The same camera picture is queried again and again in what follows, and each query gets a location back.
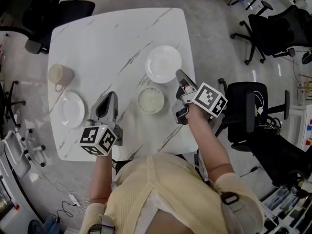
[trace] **beige mug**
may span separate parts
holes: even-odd
[[[55,91],[60,92],[66,87],[74,78],[74,71],[61,64],[53,64],[48,72],[48,79],[51,83],[55,84]]]

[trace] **marble table top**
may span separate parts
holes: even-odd
[[[77,92],[86,112],[105,93],[118,96],[117,123],[123,129],[123,146],[112,149],[115,160],[128,160],[156,153],[194,152],[197,144],[189,126],[175,122],[171,107],[176,101],[178,82],[156,84],[145,74],[145,60],[160,45],[176,48],[182,70],[195,81],[192,51],[184,13],[176,8],[142,8],[114,11],[80,19],[56,28],[51,37],[49,64],[59,63],[75,72],[67,91]],[[165,105],[154,115],[137,105],[139,92],[152,86],[165,96]],[[48,82],[53,136],[58,156],[63,160],[95,161],[79,147],[80,127],[68,129],[58,115],[58,98]]]

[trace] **concrete floor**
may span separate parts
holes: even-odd
[[[234,32],[247,34],[244,27],[239,26],[241,20],[248,21],[248,14],[255,14],[260,8],[259,3],[253,10],[245,11],[245,4],[227,6],[228,0],[90,0],[96,4],[94,15],[115,10],[142,8],[142,7],[176,7],[183,9],[188,25],[191,41],[196,82],[206,82],[220,89],[218,78],[225,78],[228,84],[237,81],[257,81],[264,83],[268,88],[269,105],[275,106],[283,103],[284,90],[291,94],[291,104],[297,104],[296,81],[293,75],[291,58],[267,57],[264,64],[259,62],[260,56],[255,53],[249,66],[244,60],[249,55],[250,43],[240,39],[230,39]],[[274,11],[277,14],[283,6],[274,2]],[[5,50],[3,71],[5,72],[6,89],[11,81],[19,80],[15,91],[16,99],[27,101],[26,106],[20,107],[21,131],[34,127],[39,136],[39,142],[47,149],[49,166],[41,171],[46,178],[38,176],[39,172],[34,167],[20,182],[30,201],[39,214],[46,218],[61,209],[64,197],[51,185],[58,181],[70,191],[88,194],[94,163],[67,162],[59,159],[53,140],[49,118],[47,96],[47,63],[48,55],[32,55],[24,49],[26,37],[10,33],[10,39]],[[309,75],[310,65],[298,65],[303,53],[294,57],[296,74]],[[239,175],[247,173],[257,160],[250,153],[240,153],[231,149],[227,140],[227,132],[223,131],[219,139],[226,147],[235,172]],[[262,197],[273,189],[271,180],[263,170],[258,170],[243,177],[243,180],[252,188],[258,197]],[[79,229],[83,215],[72,212],[70,218],[60,213],[64,226]]]

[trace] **person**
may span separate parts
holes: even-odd
[[[90,205],[80,234],[89,233],[101,217],[112,221],[116,234],[261,232],[261,204],[234,173],[229,156],[202,109],[190,104],[186,119],[212,186],[205,184],[182,158],[157,154],[124,165],[112,191],[112,156],[98,156],[89,189]],[[226,193],[237,196],[238,205],[228,204],[228,198],[223,197]]]

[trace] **bowl of rice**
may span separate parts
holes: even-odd
[[[163,93],[154,87],[144,88],[137,97],[139,108],[147,114],[158,113],[165,103]]]

